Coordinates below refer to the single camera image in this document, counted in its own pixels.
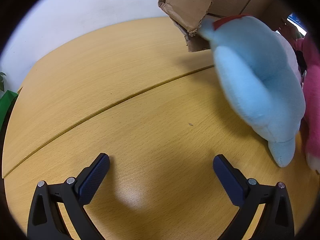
textured blue pad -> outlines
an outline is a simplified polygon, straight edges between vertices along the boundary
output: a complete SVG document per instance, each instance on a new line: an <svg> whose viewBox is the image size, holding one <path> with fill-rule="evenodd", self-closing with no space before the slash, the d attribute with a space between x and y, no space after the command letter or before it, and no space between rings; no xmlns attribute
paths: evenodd
<svg viewBox="0 0 320 240"><path fill-rule="evenodd" d="M213 170L233 205L241 207L245 200L244 189L219 155L215 156L213 159Z"/></svg>
<svg viewBox="0 0 320 240"><path fill-rule="evenodd" d="M108 155L104 155L101 160L92 169L92 172L84 180L79 187L79 200L81 205L87 205L92 200L94 194L98 190L101 182L106 176L110 167L110 159Z"/></svg>

wooden table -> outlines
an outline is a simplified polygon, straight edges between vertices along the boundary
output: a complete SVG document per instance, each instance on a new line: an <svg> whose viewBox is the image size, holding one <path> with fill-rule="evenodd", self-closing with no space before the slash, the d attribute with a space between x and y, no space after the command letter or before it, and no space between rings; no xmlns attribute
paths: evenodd
<svg viewBox="0 0 320 240"><path fill-rule="evenodd" d="M105 152L110 171L85 209L106 239L217 239L237 211L212 170L222 153L248 178L286 184L298 230L319 190L300 135L293 161L278 168L228 105L212 64L210 51L187 52L167 17L96 30L39 60L4 144L7 201L21 227L38 181L61 183Z"/></svg>

silver screw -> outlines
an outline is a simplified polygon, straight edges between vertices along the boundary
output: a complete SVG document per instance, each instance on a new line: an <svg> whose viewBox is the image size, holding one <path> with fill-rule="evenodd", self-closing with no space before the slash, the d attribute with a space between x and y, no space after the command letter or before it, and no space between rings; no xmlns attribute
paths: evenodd
<svg viewBox="0 0 320 240"><path fill-rule="evenodd" d="M278 183L279 188L285 188L285 184L283 182Z"/></svg>
<svg viewBox="0 0 320 240"><path fill-rule="evenodd" d="M44 185L44 181L43 180L38 182L38 187L42 187L43 185Z"/></svg>
<svg viewBox="0 0 320 240"><path fill-rule="evenodd" d="M72 184L74 182L75 182L75 178L74 177L67 178L67 183L68 184Z"/></svg>
<svg viewBox="0 0 320 240"><path fill-rule="evenodd" d="M257 181L255 179L248 179L248 183L250 185L256 185L257 184Z"/></svg>

cardboard box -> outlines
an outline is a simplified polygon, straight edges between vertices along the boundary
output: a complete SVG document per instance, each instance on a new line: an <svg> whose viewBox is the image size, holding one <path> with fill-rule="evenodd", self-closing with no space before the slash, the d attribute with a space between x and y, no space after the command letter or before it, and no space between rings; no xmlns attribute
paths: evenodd
<svg viewBox="0 0 320 240"><path fill-rule="evenodd" d="M208 42L196 35L206 15L219 19L250 14L276 30L281 17L291 13L280 0L159 0L158 5L182 31L191 52L209 49Z"/></svg>

pink plush leg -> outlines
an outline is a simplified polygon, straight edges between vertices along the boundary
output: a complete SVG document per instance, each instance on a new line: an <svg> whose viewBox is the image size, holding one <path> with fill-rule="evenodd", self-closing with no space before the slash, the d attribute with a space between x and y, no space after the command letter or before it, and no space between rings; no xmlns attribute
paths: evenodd
<svg viewBox="0 0 320 240"><path fill-rule="evenodd" d="M311 169L320 172L320 66L308 66L303 94L306 100L304 118L309 127L306 159Z"/></svg>

